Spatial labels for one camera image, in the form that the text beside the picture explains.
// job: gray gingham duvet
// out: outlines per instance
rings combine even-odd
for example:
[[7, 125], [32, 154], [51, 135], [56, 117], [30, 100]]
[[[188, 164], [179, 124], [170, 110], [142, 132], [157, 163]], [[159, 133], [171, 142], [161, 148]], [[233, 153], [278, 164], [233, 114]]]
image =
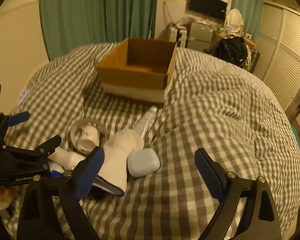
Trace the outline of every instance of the gray gingham duvet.
[[[28, 122], [8, 130], [8, 145], [33, 149], [58, 134], [68, 149], [71, 124], [83, 117], [99, 119], [108, 135], [131, 127], [147, 110], [106, 95], [95, 64], [115, 44], [74, 49], [42, 67], [17, 107], [29, 111]], [[277, 99], [258, 78], [210, 55], [178, 49], [175, 75], [164, 106], [145, 137], [161, 168], [141, 179], [129, 178], [124, 197], [83, 199], [82, 208], [102, 239], [197, 239], [218, 202], [212, 199], [194, 165], [203, 147], [226, 170], [242, 178], [266, 177], [279, 213], [282, 236], [300, 202], [300, 151]], [[22, 196], [4, 224], [16, 236]], [[58, 199], [58, 217], [72, 237]], [[243, 204], [227, 236], [233, 235]]]

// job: television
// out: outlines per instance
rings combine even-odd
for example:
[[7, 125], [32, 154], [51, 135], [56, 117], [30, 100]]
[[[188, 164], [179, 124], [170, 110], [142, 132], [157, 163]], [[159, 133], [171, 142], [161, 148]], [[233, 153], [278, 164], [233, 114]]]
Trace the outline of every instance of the television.
[[227, 3], [221, 0], [190, 0], [189, 10], [204, 15], [224, 20], [226, 16]]

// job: white towel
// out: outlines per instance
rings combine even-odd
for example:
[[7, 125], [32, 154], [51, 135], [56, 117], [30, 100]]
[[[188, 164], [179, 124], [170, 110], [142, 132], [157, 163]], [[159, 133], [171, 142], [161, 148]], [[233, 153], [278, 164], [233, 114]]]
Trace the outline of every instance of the white towel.
[[127, 189], [127, 158], [131, 152], [143, 149], [144, 144], [135, 130], [123, 129], [114, 134], [103, 146], [105, 161], [93, 185], [124, 196]]
[[83, 161], [85, 157], [79, 153], [68, 152], [60, 147], [49, 156], [49, 159], [55, 163], [61, 165], [66, 170], [73, 170], [80, 161]]

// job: white cabinet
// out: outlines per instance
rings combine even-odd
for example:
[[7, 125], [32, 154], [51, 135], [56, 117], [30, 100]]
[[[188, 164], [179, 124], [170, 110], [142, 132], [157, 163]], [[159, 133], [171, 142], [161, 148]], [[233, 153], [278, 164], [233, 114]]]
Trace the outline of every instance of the white cabinet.
[[300, 88], [300, 14], [264, 3], [256, 49], [260, 58], [253, 74], [273, 91], [286, 110]]

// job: screw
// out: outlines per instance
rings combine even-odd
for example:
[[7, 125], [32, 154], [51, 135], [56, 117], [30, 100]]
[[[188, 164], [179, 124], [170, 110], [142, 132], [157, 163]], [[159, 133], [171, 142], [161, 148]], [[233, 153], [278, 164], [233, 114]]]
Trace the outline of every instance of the screw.
[[237, 175], [233, 171], [229, 171], [229, 172], [227, 172], [227, 176], [229, 178], [235, 178]]
[[35, 175], [35, 176], [32, 178], [33, 181], [38, 181], [38, 180], [40, 180], [40, 179], [41, 179], [41, 176], [40, 176], [40, 175]]
[[70, 177], [71, 175], [72, 175], [72, 171], [70, 171], [70, 170], [67, 170], [63, 173], [64, 177]]
[[262, 177], [262, 176], [260, 176], [260, 177], [258, 178], [258, 180], [259, 180], [260, 182], [262, 182], [262, 183], [267, 182], [266, 178], [265, 178], [265, 177]]

